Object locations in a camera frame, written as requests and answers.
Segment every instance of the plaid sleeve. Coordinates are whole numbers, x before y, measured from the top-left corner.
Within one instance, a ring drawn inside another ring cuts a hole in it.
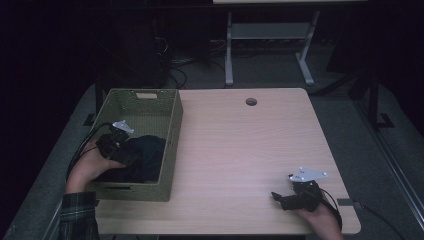
[[[96,193],[72,193],[63,196],[59,239],[100,239],[97,228]]]

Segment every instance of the green basket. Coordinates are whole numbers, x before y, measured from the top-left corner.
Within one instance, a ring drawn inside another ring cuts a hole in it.
[[[158,182],[115,183],[92,182],[91,191],[99,199],[169,201],[177,155],[183,107],[178,90],[112,89],[93,125],[125,120],[134,129],[130,137],[154,135],[166,139]],[[101,128],[93,138],[109,133]]]

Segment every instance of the hand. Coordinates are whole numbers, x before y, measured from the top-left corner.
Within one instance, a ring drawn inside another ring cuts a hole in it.
[[[340,232],[336,217],[324,204],[320,203],[318,207],[309,212],[305,209],[296,210],[297,214],[308,221],[314,232],[323,240],[342,240],[343,235]]]
[[[101,154],[94,141],[88,142],[80,159],[72,168],[66,183],[65,193],[84,192],[87,185],[100,174],[112,168],[124,168],[124,164],[107,160]]]

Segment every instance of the grommet hole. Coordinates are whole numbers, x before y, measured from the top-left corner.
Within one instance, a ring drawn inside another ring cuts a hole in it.
[[[258,101],[254,98],[248,98],[246,99],[246,104],[249,106],[255,106],[256,104],[258,104]]]

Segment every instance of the wooden table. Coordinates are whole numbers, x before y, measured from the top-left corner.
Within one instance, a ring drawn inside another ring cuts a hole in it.
[[[102,234],[306,234],[271,191],[293,195],[288,174],[325,171],[317,180],[349,198],[303,89],[184,90],[184,116],[169,202],[101,200]],[[255,98],[257,105],[246,104]],[[343,233],[357,233],[352,206],[339,207]]]

